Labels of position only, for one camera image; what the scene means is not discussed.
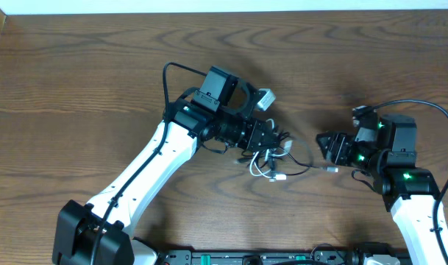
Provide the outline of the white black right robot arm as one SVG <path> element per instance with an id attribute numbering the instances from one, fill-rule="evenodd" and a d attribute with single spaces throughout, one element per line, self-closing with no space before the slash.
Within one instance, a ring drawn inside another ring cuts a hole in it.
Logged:
<path id="1" fill-rule="evenodd" d="M 373 178 L 369 188 L 382 196 L 413 264 L 448 263 L 444 208 L 433 211 L 440 191 L 433 174 L 416 166 L 413 118 L 370 113 L 358 119 L 356 134 L 324 132 L 316 142 L 324 159 Z"/>

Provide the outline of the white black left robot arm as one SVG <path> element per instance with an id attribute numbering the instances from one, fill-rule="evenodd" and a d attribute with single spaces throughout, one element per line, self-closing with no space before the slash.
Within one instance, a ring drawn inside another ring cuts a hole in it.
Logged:
<path id="1" fill-rule="evenodd" d="M 206 141 L 244 151 L 275 149 L 281 139 L 253 117 L 276 99 L 268 88 L 213 66 L 204 82 L 175 101 L 165 100 L 163 120 L 125 170 L 84 205 L 66 203 L 57 217 L 53 264 L 157 263 L 158 253 L 133 237 L 137 223 L 170 176 Z"/>

